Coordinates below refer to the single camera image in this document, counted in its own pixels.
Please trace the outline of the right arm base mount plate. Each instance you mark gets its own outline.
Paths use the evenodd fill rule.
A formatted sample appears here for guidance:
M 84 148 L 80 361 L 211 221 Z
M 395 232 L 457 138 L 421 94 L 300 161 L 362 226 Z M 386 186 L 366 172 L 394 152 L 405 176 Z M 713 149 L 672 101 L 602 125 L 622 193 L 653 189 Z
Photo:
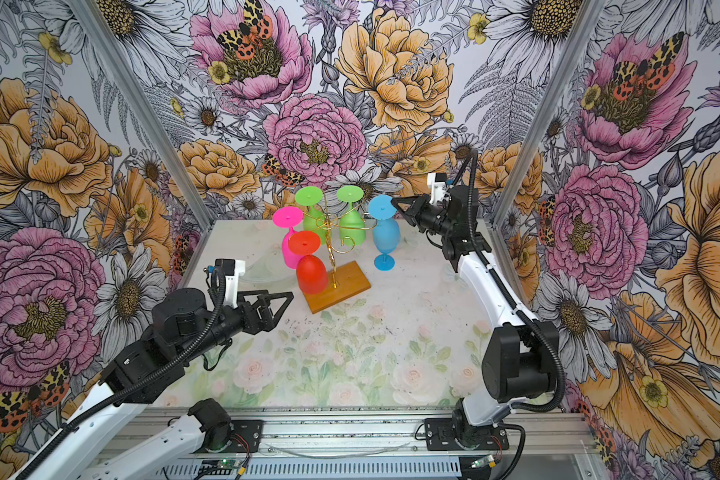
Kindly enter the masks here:
M 424 421 L 428 451 L 495 451 L 507 450 L 509 440 L 504 429 L 491 425 L 457 426 L 452 419 L 427 418 Z

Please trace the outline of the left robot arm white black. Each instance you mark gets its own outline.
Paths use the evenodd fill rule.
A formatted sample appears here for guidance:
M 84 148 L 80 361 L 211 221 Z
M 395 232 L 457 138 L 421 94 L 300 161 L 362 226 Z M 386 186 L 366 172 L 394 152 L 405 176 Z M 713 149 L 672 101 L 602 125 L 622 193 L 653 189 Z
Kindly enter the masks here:
M 179 380 L 189 364 L 240 333 L 272 331 L 294 299 L 291 292 L 244 291 L 235 307 L 221 299 L 207 308 L 195 288 L 169 294 L 153 324 L 102 372 L 81 410 L 26 463 L 15 479 L 77 479 L 107 444 Z

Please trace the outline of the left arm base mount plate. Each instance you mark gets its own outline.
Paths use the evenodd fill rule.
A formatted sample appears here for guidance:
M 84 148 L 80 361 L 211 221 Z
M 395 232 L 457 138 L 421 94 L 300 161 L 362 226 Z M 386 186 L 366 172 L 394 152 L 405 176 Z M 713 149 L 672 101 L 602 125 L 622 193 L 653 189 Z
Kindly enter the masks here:
M 206 434 L 203 448 L 208 453 L 257 453 L 263 427 L 261 420 L 232 420 L 214 426 Z

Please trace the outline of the blue wine glass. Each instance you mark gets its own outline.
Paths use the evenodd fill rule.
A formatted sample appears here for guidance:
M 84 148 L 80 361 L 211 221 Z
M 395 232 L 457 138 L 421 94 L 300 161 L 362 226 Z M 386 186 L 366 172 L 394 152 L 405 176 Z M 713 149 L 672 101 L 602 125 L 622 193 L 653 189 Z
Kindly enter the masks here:
M 392 253 L 396 249 L 396 243 L 376 242 L 375 247 L 379 255 L 374 259 L 374 266 L 379 271 L 390 271 L 395 267 L 395 260 Z
M 392 198 L 387 195 L 373 198 L 368 213 L 376 221 L 372 230 L 376 248 L 383 255 L 391 254 L 400 241 L 400 228 L 394 219 L 397 209 L 392 205 Z

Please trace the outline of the red wine glass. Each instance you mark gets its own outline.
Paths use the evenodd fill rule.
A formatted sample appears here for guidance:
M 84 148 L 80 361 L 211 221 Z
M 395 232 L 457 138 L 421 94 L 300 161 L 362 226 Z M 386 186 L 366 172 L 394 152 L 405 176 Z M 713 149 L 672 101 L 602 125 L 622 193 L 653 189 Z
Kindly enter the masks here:
M 288 241 L 290 251 L 299 256 L 296 275 L 299 288 L 305 295 L 320 294 L 328 286 L 326 267 L 315 256 L 320 246 L 320 237 L 311 231 L 297 232 Z

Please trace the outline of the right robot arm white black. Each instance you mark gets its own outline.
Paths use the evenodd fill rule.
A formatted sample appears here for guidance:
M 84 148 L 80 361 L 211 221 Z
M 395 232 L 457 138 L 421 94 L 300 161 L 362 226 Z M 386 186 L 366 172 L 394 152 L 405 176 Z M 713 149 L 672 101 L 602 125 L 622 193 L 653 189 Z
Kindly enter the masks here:
M 477 229 L 477 206 L 469 193 L 453 193 L 442 205 L 427 194 L 394 198 L 391 204 L 409 225 L 440 236 L 445 260 L 485 311 L 491 333 L 480 364 L 483 385 L 458 401 L 451 436 L 463 449 L 488 441 L 499 445 L 497 437 L 511 414 L 548 413 L 561 405 L 565 372 L 559 333 L 539 320 L 508 284 Z

